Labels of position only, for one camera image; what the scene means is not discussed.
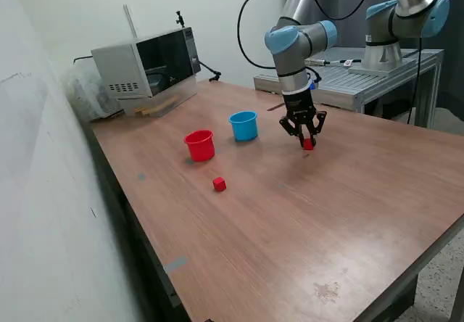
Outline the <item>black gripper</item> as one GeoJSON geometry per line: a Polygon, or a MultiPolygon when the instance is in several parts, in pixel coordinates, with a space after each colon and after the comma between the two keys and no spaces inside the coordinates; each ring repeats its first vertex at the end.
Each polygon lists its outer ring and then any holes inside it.
{"type": "Polygon", "coordinates": [[[310,133],[312,145],[316,145],[316,136],[322,131],[323,124],[326,120],[326,111],[317,110],[312,100],[311,90],[305,89],[295,94],[284,94],[283,99],[286,105],[286,116],[283,116],[279,123],[283,129],[290,135],[299,139],[300,146],[305,144],[302,126],[300,124],[292,125],[293,123],[309,123],[307,129],[310,133]]]}

